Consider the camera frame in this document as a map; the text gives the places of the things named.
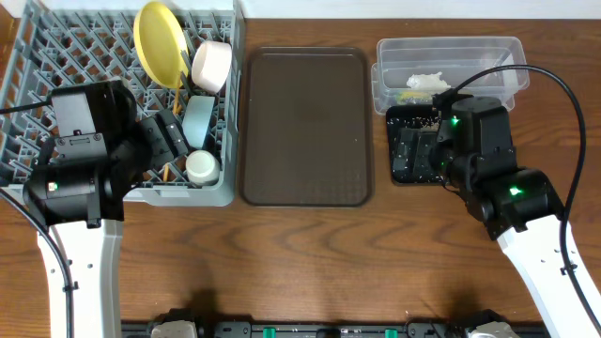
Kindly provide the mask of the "white pink bowl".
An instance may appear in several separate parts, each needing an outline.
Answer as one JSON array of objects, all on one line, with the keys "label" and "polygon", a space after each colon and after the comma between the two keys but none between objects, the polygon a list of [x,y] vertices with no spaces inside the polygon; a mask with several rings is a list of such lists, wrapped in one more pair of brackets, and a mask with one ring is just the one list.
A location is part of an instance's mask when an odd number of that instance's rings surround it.
[{"label": "white pink bowl", "polygon": [[209,93],[218,93],[226,82],[232,57],[232,47],[229,44],[204,41],[193,59],[193,83]]}]

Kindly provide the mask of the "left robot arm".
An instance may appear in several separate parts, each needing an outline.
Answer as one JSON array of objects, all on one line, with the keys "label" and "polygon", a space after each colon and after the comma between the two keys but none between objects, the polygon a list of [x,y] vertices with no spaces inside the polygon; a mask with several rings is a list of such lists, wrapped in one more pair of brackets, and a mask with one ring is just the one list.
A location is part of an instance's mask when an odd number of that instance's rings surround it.
[{"label": "left robot arm", "polygon": [[143,119],[120,78],[50,93],[58,134],[48,139],[23,185],[39,226],[53,337],[122,334],[118,264],[124,198],[190,152],[169,110]]}]

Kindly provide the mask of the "yellow plate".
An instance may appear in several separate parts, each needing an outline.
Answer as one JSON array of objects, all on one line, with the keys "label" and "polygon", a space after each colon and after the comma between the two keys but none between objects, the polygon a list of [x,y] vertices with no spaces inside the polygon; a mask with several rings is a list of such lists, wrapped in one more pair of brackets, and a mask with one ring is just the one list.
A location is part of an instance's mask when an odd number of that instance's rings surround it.
[{"label": "yellow plate", "polygon": [[165,88],[179,88],[181,73],[188,75],[181,55],[188,46],[174,13],[161,2],[145,4],[135,16],[133,36],[139,61],[151,80]]}]

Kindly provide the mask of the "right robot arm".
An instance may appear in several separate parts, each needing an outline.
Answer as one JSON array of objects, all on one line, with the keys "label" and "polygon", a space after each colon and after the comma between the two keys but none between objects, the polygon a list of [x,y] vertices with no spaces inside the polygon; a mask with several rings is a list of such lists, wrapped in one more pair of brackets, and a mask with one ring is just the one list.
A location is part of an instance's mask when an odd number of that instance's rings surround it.
[{"label": "right robot arm", "polygon": [[393,181],[457,194],[511,261],[552,337],[597,337],[600,292],[584,267],[549,178],[517,162],[496,98],[401,105],[385,114]]}]

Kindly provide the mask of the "light blue bowl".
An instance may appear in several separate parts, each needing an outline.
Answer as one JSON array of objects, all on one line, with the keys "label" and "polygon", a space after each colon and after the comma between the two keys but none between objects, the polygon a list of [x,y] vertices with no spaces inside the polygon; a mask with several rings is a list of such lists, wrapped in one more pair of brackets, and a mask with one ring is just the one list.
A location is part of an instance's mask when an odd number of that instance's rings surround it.
[{"label": "light blue bowl", "polygon": [[204,147],[215,104],[212,96],[193,96],[189,99],[182,121],[184,137],[189,146]]}]

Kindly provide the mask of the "white green cup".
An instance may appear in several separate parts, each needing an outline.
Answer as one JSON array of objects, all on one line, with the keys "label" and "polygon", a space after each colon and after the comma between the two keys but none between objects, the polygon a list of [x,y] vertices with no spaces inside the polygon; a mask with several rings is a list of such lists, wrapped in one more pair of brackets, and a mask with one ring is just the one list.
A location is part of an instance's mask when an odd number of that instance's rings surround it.
[{"label": "white green cup", "polygon": [[206,150],[195,150],[189,154],[185,166],[189,181],[195,185],[211,186],[219,179],[221,165]]}]

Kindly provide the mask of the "white wrapper waste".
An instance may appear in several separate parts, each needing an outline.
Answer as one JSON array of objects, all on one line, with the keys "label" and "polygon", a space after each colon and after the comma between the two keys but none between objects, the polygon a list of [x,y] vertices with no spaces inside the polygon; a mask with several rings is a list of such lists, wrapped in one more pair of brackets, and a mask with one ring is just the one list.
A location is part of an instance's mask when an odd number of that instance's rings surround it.
[{"label": "white wrapper waste", "polygon": [[423,91],[449,89],[451,86],[441,79],[441,75],[441,71],[431,74],[413,74],[408,78],[406,85],[411,89]]}]

